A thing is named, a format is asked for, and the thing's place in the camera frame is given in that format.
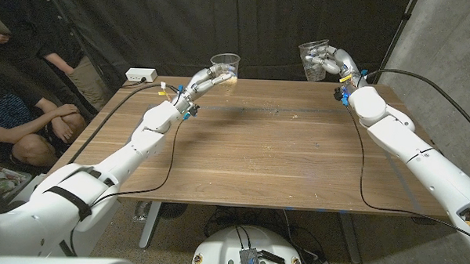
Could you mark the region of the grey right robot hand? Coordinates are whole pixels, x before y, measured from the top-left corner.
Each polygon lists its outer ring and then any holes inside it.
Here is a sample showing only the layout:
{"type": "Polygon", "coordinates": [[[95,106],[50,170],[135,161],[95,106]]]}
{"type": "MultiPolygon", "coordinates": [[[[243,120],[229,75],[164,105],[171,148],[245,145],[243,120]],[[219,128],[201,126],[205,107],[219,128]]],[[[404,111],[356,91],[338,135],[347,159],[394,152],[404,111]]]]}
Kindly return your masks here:
{"type": "Polygon", "coordinates": [[[307,56],[303,56],[302,59],[306,60],[307,64],[321,66],[329,74],[339,74],[339,82],[345,85],[349,92],[369,85],[352,57],[344,49],[324,45],[317,49],[309,49],[307,56]]]}

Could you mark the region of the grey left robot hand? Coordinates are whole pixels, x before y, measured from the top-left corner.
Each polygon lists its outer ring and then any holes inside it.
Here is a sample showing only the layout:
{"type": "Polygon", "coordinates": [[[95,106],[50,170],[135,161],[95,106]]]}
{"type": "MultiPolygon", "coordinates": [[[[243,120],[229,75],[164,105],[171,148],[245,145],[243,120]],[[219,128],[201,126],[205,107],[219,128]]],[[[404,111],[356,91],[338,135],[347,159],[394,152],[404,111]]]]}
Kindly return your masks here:
{"type": "Polygon", "coordinates": [[[237,77],[237,68],[235,66],[224,63],[213,64],[197,72],[184,89],[172,100],[172,105],[182,113],[212,87],[234,77],[237,77]]]}

